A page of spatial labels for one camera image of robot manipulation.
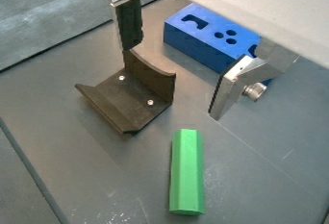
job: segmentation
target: black curved holder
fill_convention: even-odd
[[[177,74],[158,69],[134,50],[122,53],[125,68],[97,87],[77,84],[77,89],[125,134],[140,132],[173,104]]]

